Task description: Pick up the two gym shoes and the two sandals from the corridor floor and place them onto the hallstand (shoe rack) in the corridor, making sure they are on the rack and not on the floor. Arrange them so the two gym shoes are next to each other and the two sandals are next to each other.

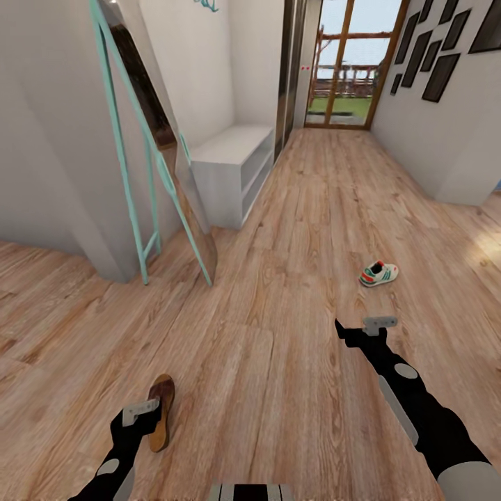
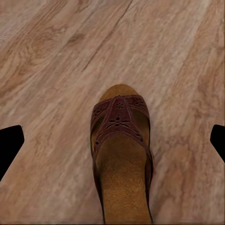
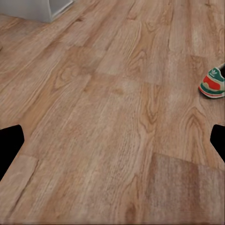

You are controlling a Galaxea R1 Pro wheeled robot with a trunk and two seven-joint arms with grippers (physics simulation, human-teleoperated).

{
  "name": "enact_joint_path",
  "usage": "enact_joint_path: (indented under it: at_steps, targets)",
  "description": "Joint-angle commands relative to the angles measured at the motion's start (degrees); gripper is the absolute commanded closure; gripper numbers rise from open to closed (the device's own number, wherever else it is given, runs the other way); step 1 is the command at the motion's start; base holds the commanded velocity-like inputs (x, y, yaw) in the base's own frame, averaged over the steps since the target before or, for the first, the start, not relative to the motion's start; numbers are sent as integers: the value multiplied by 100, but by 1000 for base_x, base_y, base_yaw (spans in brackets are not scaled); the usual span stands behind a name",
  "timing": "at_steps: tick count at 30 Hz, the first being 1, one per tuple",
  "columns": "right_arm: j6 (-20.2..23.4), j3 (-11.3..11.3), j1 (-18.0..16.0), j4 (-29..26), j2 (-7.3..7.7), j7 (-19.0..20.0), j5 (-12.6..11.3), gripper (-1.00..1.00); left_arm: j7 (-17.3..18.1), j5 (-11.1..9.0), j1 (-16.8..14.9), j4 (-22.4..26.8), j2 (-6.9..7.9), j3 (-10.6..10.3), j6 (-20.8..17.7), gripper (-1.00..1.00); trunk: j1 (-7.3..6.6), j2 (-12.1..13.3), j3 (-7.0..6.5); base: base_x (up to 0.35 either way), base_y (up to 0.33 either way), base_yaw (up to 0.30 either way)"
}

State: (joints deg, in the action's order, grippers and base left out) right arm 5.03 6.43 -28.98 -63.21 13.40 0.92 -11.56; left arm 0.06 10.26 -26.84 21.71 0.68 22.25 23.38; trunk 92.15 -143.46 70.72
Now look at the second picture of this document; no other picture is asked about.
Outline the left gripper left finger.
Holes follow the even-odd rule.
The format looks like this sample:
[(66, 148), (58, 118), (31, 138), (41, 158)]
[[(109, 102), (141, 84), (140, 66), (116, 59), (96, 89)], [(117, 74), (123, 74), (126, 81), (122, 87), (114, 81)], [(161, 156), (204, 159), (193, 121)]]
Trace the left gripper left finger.
[(0, 130), (0, 181), (24, 144), (21, 125)]

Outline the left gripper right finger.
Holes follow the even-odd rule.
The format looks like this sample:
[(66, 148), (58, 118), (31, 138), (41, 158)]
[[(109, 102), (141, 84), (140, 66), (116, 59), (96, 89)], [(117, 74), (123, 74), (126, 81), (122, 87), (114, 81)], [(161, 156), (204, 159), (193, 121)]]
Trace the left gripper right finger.
[(218, 124), (213, 126), (210, 142), (225, 162), (225, 126)]

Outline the sandal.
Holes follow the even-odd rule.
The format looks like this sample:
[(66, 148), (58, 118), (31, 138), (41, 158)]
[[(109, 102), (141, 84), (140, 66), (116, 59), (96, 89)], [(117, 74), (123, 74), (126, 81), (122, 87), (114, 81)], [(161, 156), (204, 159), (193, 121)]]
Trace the sandal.
[(113, 85), (94, 106), (90, 150), (104, 225), (153, 225), (150, 118), (145, 100), (131, 86)]

